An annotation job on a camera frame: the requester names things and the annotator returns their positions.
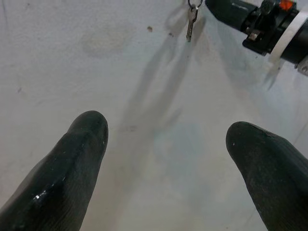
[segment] key ring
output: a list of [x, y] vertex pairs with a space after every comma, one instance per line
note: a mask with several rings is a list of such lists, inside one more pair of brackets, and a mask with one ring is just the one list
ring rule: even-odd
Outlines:
[[[202, 5], [202, 2], [203, 2], [203, 0], [200, 0], [199, 5], [198, 5], [198, 6], [195, 6], [195, 8], [198, 9], [198, 8]], [[192, 8], [192, 9], [194, 8], [194, 7], [193, 7], [194, 4], [191, 5], [191, 0], [188, 0], [188, 5], [190, 6], [190, 8]]]

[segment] key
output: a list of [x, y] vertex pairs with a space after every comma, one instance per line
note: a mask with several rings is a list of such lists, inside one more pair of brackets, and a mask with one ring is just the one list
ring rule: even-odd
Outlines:
[[198, 8], [196, 5], [192, 4], [191, 7], [188, 10], [188, 30], [187, 30], [187, 35], [186, 39], [188, 42], [192, 40], [192, 34], [193, 34], [193, 24], [196, 22], [198, 16]]

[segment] white strap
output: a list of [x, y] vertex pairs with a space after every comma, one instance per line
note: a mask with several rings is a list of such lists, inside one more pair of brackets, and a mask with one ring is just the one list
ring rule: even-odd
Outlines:
[[276, 63], [280, 60], [284, 50], [287, 48], [289, 43], [292, 41], [294, 36], [303, 26], [303, 24], [308, 19], [308, 4], [297, 14], [297, 16], [293, 19], [290, 25], [287, 27], [283, 35], [278, 40], [276, 46], [270, 54], [269, 61], [271, 63]]

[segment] concrete wall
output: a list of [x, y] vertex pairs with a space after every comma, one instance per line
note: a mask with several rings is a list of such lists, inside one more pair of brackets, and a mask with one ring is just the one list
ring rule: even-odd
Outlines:
[[83, 231], [266, 230], [226, 131], [249, 121], [306, 154], [308, 79], [205, 6], [187, 43], [186, 14], [185, 0], [1, 0], [0, 205], [98, 110], [110, 140]]

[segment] black device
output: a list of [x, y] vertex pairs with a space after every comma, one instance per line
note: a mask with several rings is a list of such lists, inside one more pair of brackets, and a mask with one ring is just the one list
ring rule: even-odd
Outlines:
[[[243, 46], [261, 55], [272, 53], [300, 12], [296, 2], [290, 0], [264, 0], [260, 7], [241, 0], [206, 0], [205, 4], [219, 21], [247, 34]], [[293, 36], [281, 58], [308, 76], [308, 20]]]

